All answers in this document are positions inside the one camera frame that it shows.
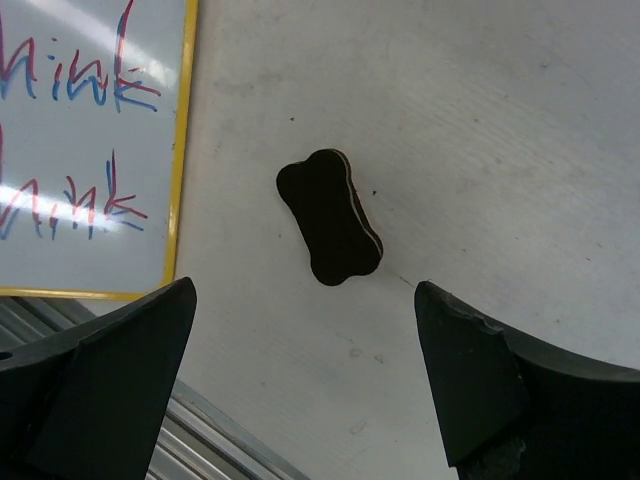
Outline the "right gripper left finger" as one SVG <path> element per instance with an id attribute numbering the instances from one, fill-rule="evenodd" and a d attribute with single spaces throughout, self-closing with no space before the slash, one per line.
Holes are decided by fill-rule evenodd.
<path id="1" fill-rule="evenodd" d="M 184 277 L 2 350 L 2 478 L 145 478 L 196 305 Z"/>

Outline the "yellow framed whiteboard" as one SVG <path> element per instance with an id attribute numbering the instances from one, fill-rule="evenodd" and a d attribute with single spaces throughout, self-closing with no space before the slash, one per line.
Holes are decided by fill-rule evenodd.
<path id="1" fill-rule="evenodd" d="M 1 5 L 1 291 L 173 280 L 198 3 Z"/>

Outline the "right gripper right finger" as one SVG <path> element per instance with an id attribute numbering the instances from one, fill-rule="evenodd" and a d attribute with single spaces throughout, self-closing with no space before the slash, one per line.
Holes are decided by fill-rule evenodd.
<path id="1" fill-rule="evenodd" d="M 638 478 L 638 370 L 549 344 L 430 281 L 418 284 L 414 305 L 459 478 Z"/>

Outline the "black bone-shaped eraser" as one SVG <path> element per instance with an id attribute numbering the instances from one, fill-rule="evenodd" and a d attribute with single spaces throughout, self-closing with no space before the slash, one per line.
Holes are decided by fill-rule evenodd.
<path id="1" fill-rule="evenodd" d="M 338 286 L 378 268 L 384 247 L 365 214 L 343 152 L 321 149 L 283 167 L 276 188 L 296 220 L 317 281 Z"/>

